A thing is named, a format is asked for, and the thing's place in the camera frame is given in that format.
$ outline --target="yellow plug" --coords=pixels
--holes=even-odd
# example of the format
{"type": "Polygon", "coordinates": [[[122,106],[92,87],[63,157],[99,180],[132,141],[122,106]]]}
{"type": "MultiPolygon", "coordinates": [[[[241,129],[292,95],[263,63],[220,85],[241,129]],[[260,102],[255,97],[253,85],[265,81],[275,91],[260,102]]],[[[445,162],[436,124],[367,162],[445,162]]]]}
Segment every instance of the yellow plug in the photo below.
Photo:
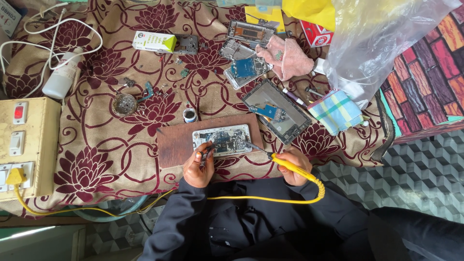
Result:
{"type": "Polygon", "coordinates": [[[10,171],[10,175],[6,178],[7,185],[19,185],[21,183],[26,182],[26,177],[24,175],[23,168],[13,168],[10,171]]]}

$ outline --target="pink cloth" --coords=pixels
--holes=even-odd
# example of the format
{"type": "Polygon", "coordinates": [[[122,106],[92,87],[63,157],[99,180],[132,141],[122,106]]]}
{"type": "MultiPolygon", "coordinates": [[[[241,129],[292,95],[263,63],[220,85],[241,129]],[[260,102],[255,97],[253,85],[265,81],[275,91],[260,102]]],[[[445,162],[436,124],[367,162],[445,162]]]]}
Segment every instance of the pink cloth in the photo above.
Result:
{"type": "Polygon", "coordinates": [[[302,76],[312,71],[314,61],[303,53],[295,39],[285,41],[273,35],[266,48],[256,46],[256,55],[264,57],[281,81],[288,81],[293,76],[302,76]]]}

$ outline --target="white and green box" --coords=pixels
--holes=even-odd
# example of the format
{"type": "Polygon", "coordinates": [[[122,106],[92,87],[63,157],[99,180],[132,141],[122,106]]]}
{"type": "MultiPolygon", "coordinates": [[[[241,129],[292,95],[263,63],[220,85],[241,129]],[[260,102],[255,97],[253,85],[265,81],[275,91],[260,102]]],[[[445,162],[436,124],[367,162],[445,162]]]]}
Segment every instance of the white and green box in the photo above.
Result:
{"type": "Polygon", "coordinates": [[[173,52],[177,39],[173,34],[137,31],[132,46],[137,50],[173,52]]]}

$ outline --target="floral tablecloth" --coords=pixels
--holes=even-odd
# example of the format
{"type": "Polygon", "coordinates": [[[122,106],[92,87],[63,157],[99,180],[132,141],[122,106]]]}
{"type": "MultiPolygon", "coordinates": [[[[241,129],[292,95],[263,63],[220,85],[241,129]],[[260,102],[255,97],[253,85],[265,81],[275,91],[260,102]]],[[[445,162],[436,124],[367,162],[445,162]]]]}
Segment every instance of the floral tablecloth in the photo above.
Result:
{"type": "MultiPolygon", "coordinates": [[[[194,108],[200,120],[248,112],[240,99],[256,83],[234,90],[223,75],[230,62],[218,55],[229,20],[245,21],[243,6],[218,8],[215,3],[175,0],[137,3],[90,0],[86,12],[65,14],[65,18],[70,17],[97,29],[103,37],[103,47],[84,55],[78,64],[61,115],[54,193],[27,199],[31,208],[51,211],[67,204],[92,204],[176,188],[182,167],[159,169],[158,154],[162,151],[158,151],[156,128],[184,124],[182,112],[186,107],[194,108]],[[204,47],[199,47],[197,55],[139,51],[131,45],[136,30],[194,34],[204,47]],[[174,63],[176,58],[183,63],[174,63]],[[190,72],[182,78],[179,73],[184,68],[190,72]],[[117,85],[124,77],[134,79],[136,85],[132,88],[117,85]],[[118,117],[111,111],[116,91],[141,98],[147,81],[155,92],[162,90],[169,96],[155,95],[141,102],[147,109],[128,117],[118,117]]],[[[42,25],[30,26],[29,30],[40,30],[56,22],[55,17],[42,25]]],[[[313,59],[325,57],[328,47],[310,49],[296,19],[284,16],[284,22],[305,53],[313,59]]],[[[21,30],[17,39],[50,46],[53,31],[28,35],[21,30]]],[[[88,51],[96,48],[99,41],[90,29],[66,22],[59,28],[56,49],[65,52],[82,46],[88,51]]],[[[47,57],[46,51],[33,46],[13,46],[13,59],[4,76],[10,97],[20,98],[36,86],[47,57]]],[[[287,82],[280,82],[273,72],[265,77],[306,100],[317,98],[304,91],[307,86],[321,93],[329,87],[326,77],[320,74],[293,77],[287,82]]],[[[32,95],[39,96],[43,96],[40,91],[32,95]]],[[[377,97],[363,113],[370,117],[369,126],[356,126],[338,136],[329,135],[312,118],[314,124],[292,145],[315,164],[333,160],[352,166],[379,165],[393,133],[377,97]]],[[[281,152],[287,148],[261,123],[260,129],[266,150],[281,152]]],[[[273,162],[257,153],[217,160],[215,168],[214,179],[222,181],[280,175],[273,162]]],[[[34,218],[15,201],[2,202],[0,208],[34,218]]]]}

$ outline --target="sleeve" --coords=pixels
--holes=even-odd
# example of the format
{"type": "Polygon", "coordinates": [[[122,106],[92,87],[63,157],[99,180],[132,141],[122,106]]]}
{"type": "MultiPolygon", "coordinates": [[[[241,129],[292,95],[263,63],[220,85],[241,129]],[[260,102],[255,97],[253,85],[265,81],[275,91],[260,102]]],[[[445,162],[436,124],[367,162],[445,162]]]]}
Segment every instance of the sleeve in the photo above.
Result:
{"type": "MultiPolygon", "coordinates": [[[[325,186],[324,198],[310,204],[310,207],[323,215],[324,221],[334,227],[340,238],[345,240],[367,229],[369,216],[363,205],[358,202],[355,205],[333,182],[323,181],[322,183],[325,186]]],[[[319,188],[312,182],[306,182],[302,186],[289,184],[287,186],[294,192],[301,194],[305,200],[315,199],[319,193],[319,188]]]]}
{"type": "Polygon", "coordinates": [[[169,197],[138,261],[183,260],[205,203],[206,188],[195,188],[181,178],[178,192],[169,197]]]}

